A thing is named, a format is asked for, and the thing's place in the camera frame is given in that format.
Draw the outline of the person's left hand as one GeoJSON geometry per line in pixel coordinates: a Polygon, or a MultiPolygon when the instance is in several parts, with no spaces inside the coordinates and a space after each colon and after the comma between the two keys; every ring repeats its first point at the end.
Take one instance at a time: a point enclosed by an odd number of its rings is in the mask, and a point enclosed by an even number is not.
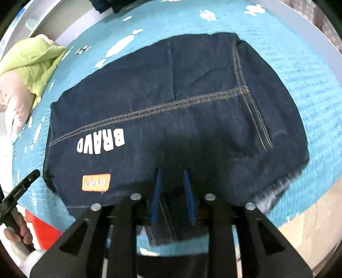
{"type": "Polygon", "coordinates": [[[3,230],[5,237],[8,240],[16,243],[23,242],[26,245],[30,245],[32,243],[32,234],[29,228],[27,227],[27,223],[23,215],[20,212],[18,212],[17,208],[14,208],[12,210],[12,215],[19,227],[19,232],[15,232],[12,228],[5,228],[3,230]]]}

